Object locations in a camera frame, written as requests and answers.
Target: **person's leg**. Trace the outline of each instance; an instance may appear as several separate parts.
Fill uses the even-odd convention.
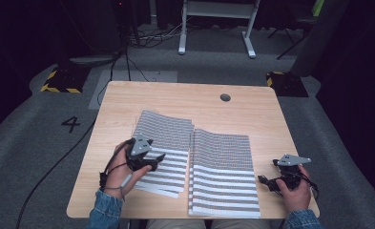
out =
[[[147,229],[205,229],[204,219],[149,219]]]
[[[267,219],[214,219],[211,229],[271,229]]]

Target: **denim jacket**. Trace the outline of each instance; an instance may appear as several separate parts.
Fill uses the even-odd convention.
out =
[[[94,208],[90,213],[86,228],[117,229],[121,214],[122,200],[113,198],[98,190]],[[285,229],[322,229],[312,210],[300,210],[288,214]]]

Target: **table top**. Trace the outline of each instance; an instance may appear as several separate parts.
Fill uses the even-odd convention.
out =
[[[231,100],[224,102],[222,94]],[[284,219],[282,198],[261,184],[257,176],[280,176],[272,160],[297,155],[279,101],[271,88],[153,82],[109,83],[84,156],[67,214],[87,218],[94,207],[99,173],[120,142],[132,137],[144,110],[192,119],[196,128],[230,135],[248,135],[263,219]],[[178,198],[134,189],[124,202],[121,217],[127,219],[187,219],[188,182]],[[310,209],[319,209],[311,199]]]

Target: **black base with yellow tape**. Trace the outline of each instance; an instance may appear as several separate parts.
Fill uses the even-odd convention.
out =
[[[270,72],[265,77],[268,87],[274,89],[277,96],[308,97],[301,78],[294,74]]]
[[[56,67],[48,76],[47,81],[41,88],[41,92],[81,94],[90,69],[63,70]]]

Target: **hand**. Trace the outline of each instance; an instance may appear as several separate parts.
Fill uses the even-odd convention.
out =
[[[298,166],[301,173],[309,177],[309,173],[302,167]],[[311,200],[310,185],[305,180],[301,179],[300,185],[294,190],[289,190],[282,179],[276,180],[277,185],[282,193],[286,210],[291,213],[298,210],[308,209]]]
[[[118,149],[122,144],[124,143],[117,145],[115,150]],[[108,171],[113,171],[110,172],[107,178],[107,187],[119,187],[129,174],[133,174],[127,185],[122,188],[122,191],[120,189],[104,189],[104,193],[115,198],[123,198],[125,195],[127,195],[134,188],[135,184],[152,169],[152,166],[147,165],[140,170],[133,172],[127,166],[127,164],[113,169],[117,165],[127,163],[127,159],[125,156],[128,148],[129,145],[126,145],[121,151],[119,151],[118,155],[115,157],[108,169]]]

